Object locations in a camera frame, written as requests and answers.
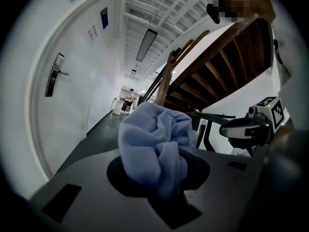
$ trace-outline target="robotic arm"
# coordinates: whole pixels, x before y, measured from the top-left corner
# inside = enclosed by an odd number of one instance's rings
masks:
[[[279,97],[267,97],[249,107],[245,118],[230,120],[220,127],[220,134],[229,138],[235,148],[247,149],[252,155],[253,147],[268,145],[284,121]]]

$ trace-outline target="light blue cloth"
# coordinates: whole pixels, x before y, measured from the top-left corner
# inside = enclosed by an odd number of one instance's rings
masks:
[[[118,144],[127,176],[168,199],[187,176],[178,149],[195,147],[197,132],[186,114],[144,102],[120,124]]]

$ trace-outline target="person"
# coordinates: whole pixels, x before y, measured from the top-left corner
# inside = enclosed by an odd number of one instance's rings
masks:
[[[274,66],[278,66],[279,97],[293,118],[295,128],[309,129],[309,102],[305,89],[308,73],[308,48],[292,17],[278,0],[217,0],[210,13],[217,18],[239,22],[247,18],[268,21],[274,35]],[[302,104],[299,111],[295,104]]]
[[[130,89],[130,91],[132,92],[132,94],[131,94],[130,96],[126,96],[126,99],[127,99],[127,100],[125,101],[125,103],[126,103],[125,112],[126,112],[127,114],[129,114],[131,105],[132,105],[132,103],[133,103],[133,101],[134,101],[134,89]]]

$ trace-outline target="ceiling light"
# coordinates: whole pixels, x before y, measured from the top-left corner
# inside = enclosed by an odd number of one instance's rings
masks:
[[[140,49],[139,52],[137,53],[137,57],[136,60],[142,62],[144,60],[144,57],[146,56],[146,53],[148,52],[150,46],[152,45],[152,43],[154,42],[156,36],[157,36],[157,32],[148,29],[144,39],[140,45]]]
[[[131,71],[131,76],[130,76],[130,77],[131,77],[131,78],[134,78],[135,73],[136,73],[136,70],[133,70],[133,69],[132,69],[132,71]]]

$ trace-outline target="black rectangular slot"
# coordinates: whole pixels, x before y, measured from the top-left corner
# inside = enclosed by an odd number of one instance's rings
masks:
[[[54,221],[60,223],[81,189],[82,188],[79,186],[67,184],[42,209],[42,212]]]
[[[229,167],[237,168],[237,169],[242,170],[242,171],[245,171],[247,169],[247,165],[246,164],[242,164],[242,163],[235,162],[235,161],[231,161],[227,165]]]

